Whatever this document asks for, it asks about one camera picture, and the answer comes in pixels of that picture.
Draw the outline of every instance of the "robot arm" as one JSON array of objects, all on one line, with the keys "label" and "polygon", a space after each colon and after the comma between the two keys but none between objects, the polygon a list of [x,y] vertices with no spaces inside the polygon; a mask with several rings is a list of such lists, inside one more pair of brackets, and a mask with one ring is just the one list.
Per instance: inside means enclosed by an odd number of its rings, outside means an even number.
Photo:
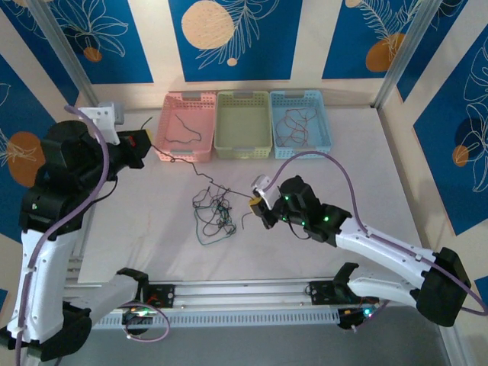
[{"label": "robot arm", "polygon": [[[145,130],[115,132],[123,114],[114,104],[88,108],[86,113],[101,126],[108,141],[108,181],[128,166],[141,169],[151,142]],[[92,325],[113,309],[132,300],[147,300],[148,276],[129,268],[120,270],[111,281],[88,298],[63,303],[63,289],[69,257],[82,226],[81,212],[61,226],[43,244],[35,267],[27,266],[40,237],[56,222],[74,211],[89,195],[101,177],[103,159],[98,142],[86,125],[68,120],[53,125],[41,141],[46,164],[35,184],[23,197],[20,215],[23,262],[14,315],[0,341],[9,349],[22,331],[22,346],[41,361],[70,355],[85,343]],[[27,273],[30,286],[24,288]],[[28,299],[25,326],[18,328],[21,298]]]},{"label": "robot arm", "polygon": [[467,294],[446,276],[422,262],[434,262],[470,287],[458,255],[443,248],[439,253],[411,246],[366,226],[339,207],[321,204],[300,176],[280,187],[260,176],[253,183],[255,198],[249,204],[267,229],[278,221],[303,227],[313,240],[363,255],[389,271],[379,275],[357,264],[346,263],[335,277],[336,291],[344,297],[379,297],[416,307],[427,319],[452,326]]}]

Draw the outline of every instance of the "metal frame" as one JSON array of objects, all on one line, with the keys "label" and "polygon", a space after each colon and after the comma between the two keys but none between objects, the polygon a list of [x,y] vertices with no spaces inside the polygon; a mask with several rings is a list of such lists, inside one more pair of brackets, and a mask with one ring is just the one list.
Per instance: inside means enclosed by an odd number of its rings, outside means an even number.
[{"label": "metal frame", "polygon": [[53,48],[76,88],[83,94],[91,107],[97,106],[98,98],[91,87],[92,84],[78,57],[76,57],[75,52],[69,45],[63,30],[49,9],[49,5],[44,0],[25,0],[25,2],[32,17],[43,31],[49,45]]},{"label": "metal frame", "polygon": [[409,30],[406,32],[405,40],[398,49],[387,74],[384,83],[374,99],[373,106],[380,110],[383,108],[393,89],[397,86],[400,77],[405,72],[413,54],[415,53],[420,41],[424,37],[427,28],[441,6],[443,0],[428,0],[420,5],[419,12],[414,17]]}]

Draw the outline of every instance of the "purple cable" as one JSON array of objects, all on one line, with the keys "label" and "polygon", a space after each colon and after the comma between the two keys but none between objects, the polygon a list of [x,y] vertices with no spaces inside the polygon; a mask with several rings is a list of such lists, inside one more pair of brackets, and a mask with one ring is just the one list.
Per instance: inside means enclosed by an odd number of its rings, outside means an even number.
[{"label": "purple cable", "polygon": [[125,307],[147,307],[151,310],[154,310],[156,311],[160,316],[163,317],[163,319],[166,321],[166,324],[168,325],[166,327],[166,331],[163,335],[161,335],[160,337],[156,337],[156,338],[152,338],[152,339],[141,339],[141,338],[137,338],[137,337],[134,337],[133,335],[131,335],[129,333],[129,322],[127,322],[127,324],[125,325],[124,327],[124,332],[125,334],[127,334],[127,337],[130,337],[130,339],[132,339],[133,341],[136,341],[136,342],[142,342],[142,343],[154,343],[154,342],[159,342],[159,341],[162,341],[164,338],[166,338],[166,336],[169,334],[169,328],[170,328],[170,325],[169,325],[169,319],[168,317],[161,311],[161,309],[158,309],[157,307],[154,307],[153,305],[149,305],[147,303],[140,303],[140,302],[137,302],[137,301],[134,301],[134,302],[131,302],[131,303],[126,303],[124,304]]},{"label": "purple cable", "polygon": [[[329,154],[325,154],[324,152],[319,152],[319,151],[304,151],[304,152],[299,152],[298,154],[292,156],[291,158],[289,158],[286,162],[283,163],[283,165],[278,169],[278,171],[276,172],[276,175],[274,176],[274,178],[271,180],[271,183],[268,185],[268,187],[266,187],[263,191],[266,192],[268,191],[271,186],[276,182],[276,180],[278,179],[279,175],[281,174],[281,172],[283,171],[283,169],[292,161],[292,160],[295,160],[296,158],[299,158],[300,156],[303,156],[303,155],[320,155],[320,156],[323,156],[324,158],[330,160],[331,162],[333,162],[342,172],[342,174],[344,175],[345,177],[345,180],[348,182],[348,186],[349,186],[349,191],[351,192],[351,199],[352,199],[352,209],[354,211],[354,215],[355,215],[355,219],[359,225],[359,227],[361,228],[361,230],[365,233],[365,234],[368,234],[368,230],[366,229],[366,227],[364,226],[364,224],[362,223],[361,221],[361,218],[359,217],[359,212],[358,212],[358,203],[356,202],[356,195],[354,193],[354,188],[352,187],[352,182],[351,182],[351,179],[349,178],[349,174],[347,173],[347,171],[344,169],[344,167],[337,161],[335,160],[333,157],[331,157],[331,155]],[[391,242],[390,240],[388,239],[385,239],[385,238],[382,238],[378,235],[375,235],[375,234],[371,234],[370,235],[371,238],[373,239],[376,239],[380,242],[382,242],[383,244],[386,244],[388,246],[391,246],[395,249],[398,249],[400,250],[401,252],[404,252],[408,255],[411,255],[413,257],[416,256],[416,253],[415,252],[412,252],[411,250],[407,249],[407,248],[403,248],[402,246],[396,244],[395,242]],[[483,309],[483,311],[479,311],[479,310],[473,310],[473,309],[469,309],[469,308],[466,308],[466,307],[462,307],[461,309],[467,313],[471,313],[471,314],[474,314],[474,315],[479,315],[479,316],[488,316],[488,306],[483,302],[483,300],[481,300],[481,298],[474,293],[473,290],[471,290],[466,284],[464,284],[461,280],[459,280],[458,278],[456,278],[454,275],[452,275],[451,273],[449,273],[448,271],[446,271],[445,269],[443,269],[442,267],[440,267],[439,265],[435,264],[434,262],[432,261],[429,261],[427,258],[421,258],[420,261],[422,263],[425,263],[427,264],[428,266],[436,269],[437,271],[441,272],[444,276],[446,276],[447,278],[449,278],[451,281],[453,281],[457,286],[459,286],[460,288],[463,289],[463,291],[466,291],[466,293],[468,295],[470,295],[473,299],[475,299],[475,301],[481,306],[481,308]]]},{"label": "purple cable", "polygon": [[[80,214],[100,193],[101,188],[103,187],[105,181],[107,180],[107,175],[108,175],[108,168],[109,168],[109,155],[108,155],[108,147],[107,143],[105,142],[105,139],[103,135],[101,134],[101,131],[95,126],[95,124],[92,122],[90,118],[86,116],[86,114],[82,113],[78,109],[72,107],[71,105],[66,105],[65,110],[68,111],[71,114],[76,114],[77,116],[81,117],[81,119],[84,120],[84,122],[93,129],[94,134],[98,138],[98,142],[100,143],[101,146],[101,151],[103,155],[103,169],[101,172],[100,176],[100,181],[98,181],[97,186],[93,190],[92,193],[72,212],[70,212],[68,215],[64,216],[60,221],[52,225],[39,239],[37,242],[33,252],[32,256],[29,259],[29,262],[27,264],[27,268],[29,269],[34,269],[34,266],[36,265],[37,258],[39,257],[40,250],[43,248],[44,243],[48,240],[48,238],[55,233],[61,226],[65,225],[68,223],[73,217],[77,216]],[[31,282],[32,282],[32,273],[29,272],[25,275],[24,277],[24,285],[22,287],[22,294],[21,294],[21,303],[19,306],[19,311],[18,311],[18,328],[23,329],[25,327],[25,316],[27,312],[27,298],[29,295],[29,291],[31,288]],[[21,347],[22,347],[22,335],[24,334],[24,331],[21,330],[17,334],[17,339],[15,340],[15,362],[17,366],[21,366]]]}]

